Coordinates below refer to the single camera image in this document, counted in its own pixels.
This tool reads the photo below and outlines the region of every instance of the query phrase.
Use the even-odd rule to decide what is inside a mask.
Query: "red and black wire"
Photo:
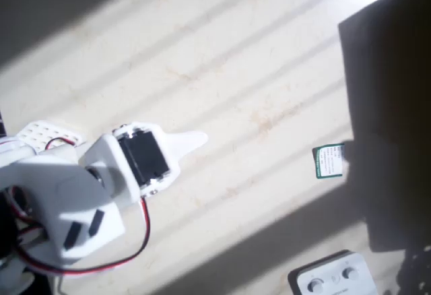
[[[105,263],[102,265],[94,266],[91,268],[85,268],[85,269],[64,269],[60,267],[55,267],[53,265],[49,265],[48,263],[43,263],[42,261],[39,261],[38,259],[31,257],[21,247],[21,245],[18,242],[16,242],[15,244],[15,251],[18,254],[18,256],[24,261],[24,263],[26,263],[30,267],[36,268],[39,271],[47,272],[47,273],[54,273],[54,274],[60,274],[60,275],[83,275],[87,273],[97,273],[97,272],[118,267],[136,258],[138,255],[140,255],[142,251],[146,248],[148,244],[148,240],[150,239],[150,215],[148,214],[147,203],[145,202],[144,198],[141,198],[141,206],[142,206],[145,223],[146,223],[145,236],[140,248],[135,253],[133,253],[128,257],[125,257],[124,259],[120,259],[117,261],[113,261],[110,263]]]

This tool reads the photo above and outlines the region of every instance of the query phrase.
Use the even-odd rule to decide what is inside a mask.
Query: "table surface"
[[[56,291],[291,294],[289,272],[343,249],[364,255],[381,294],[394,290],[403,253],[370,250],[343,200],[347,171],[318,180],[312,156],[353,139],[337,27],[373,1],[103,0],[4,63],[9,134],[44,119],[88,140],[131,121],[209,136],[148,200],[147,249]],[[85,264],[139,246],[136,208],[125,221]]]

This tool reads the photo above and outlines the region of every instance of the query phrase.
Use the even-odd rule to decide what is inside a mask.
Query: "button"
[[[340,279],[341,278],[339,277],[339,275],[332,275],[331,276],[331,280],[334,284],[338,284]]]
[[[347,267],[343,270],[343,277],[348,280],[357,280],[359,278],[359,273],[356,269]]]
[[[323,292],[323,280],[312,280],[308,285],[308,290],[312,293],[320,294]]]

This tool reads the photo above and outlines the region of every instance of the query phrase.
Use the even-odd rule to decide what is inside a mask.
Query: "red wire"
[[[46,144],[46,146],[45,146],[45,150],[48,150],[49,149],[49,146],[51,145],[51,143],[52,142],[54,142],[55,140],[62,140],[62,141],[64,141],[65,143],[68,143],[69,145],[75,145],[75,143],[73,142],[73,141],[71,141],[71,140],[69,140],[69,139],[67,139],[67,138],[63,138],[63,137],[56,137],[56,138],[53,138],[53,139],[51,139],[50,141],[48,141],[48,143]]]
[[[11,190],[11,192],[12,192],[12,196],[11,197],[13,197],[15,195],[15,189],[16,189],[16,186],[13,186],[12,190]],[[23,221],[24,223],[27,223],[27,224],[32,224],[32,223],[36,222],[35,220],[33,220],[32,218],[30,218],[29,216],[23,216],[20,213],[20,211],[18,211],[18,209],[15,207],[15,205],[12,202],[10,202],[10,207],[12,208],[12,212],[16,216],[17,219],[19,219],[19,220],[21,220],[21,221]]]
[[[144,199],[141,199],[141,206],[142,206],[142,210],[145,216],[145,223],[147,224],[147,230],[145,232],[145,238],[143,241],[143,244],[141,246],[141,248],[134,254],[131,255],[123,260],[120,261],[116,261],[114,263],[108,263],[105,265],[100,265],[94,268],[89,268],[89,269],[61,269],[61,268],[57,268],[57,267],[53,267],[51,265],[47,265],[46,263],[42,263],[37,261],[35,258],[29,256],[29,254],[27,254],[27,252],[20,246],[20,245],[16,245],[15,249],[18,253],[18,255],[24,260],[25,263],[29,264],[29,266],[33,266],[41,271],[47,271],[49,273],[58,273],[58,274],[62,274],[62,275],[83,275],[86,273],[95,273],[95,272],[100,272],[100,271],[105,271],[108,269],[112,269],[115,268],[119,265],[122,265],[124,263],[127,263],[128,261],[134,259],[136,256],[138,256],[142,250],[146,247],[147,243],[148,243],[148,239],[150,237],[150,216],[148,215],[148,208],[147,208],[147,204],[145,203]]]

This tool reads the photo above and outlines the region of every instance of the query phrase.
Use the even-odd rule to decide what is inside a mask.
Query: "white device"
[[[378,295],[368,266],[358,253],[348,252],[298,273],[301,295]]]
[[[59,145],[56,134],[75,145]],[[121,210],[168,188],[180,174],[178,161],[207,135],[166,134],[152,123],[131,123],[93,145],[83,140],[44,121],[30,123],[16,138],[0,139],[0,191],[13,203],[19,187],[48,236],[28,247],[28,254],[65,269],[127,233]],[[41,151],[50,143],[53,148]],[[1,294],[22,289],[26,264],[20,259],[0,258]]]

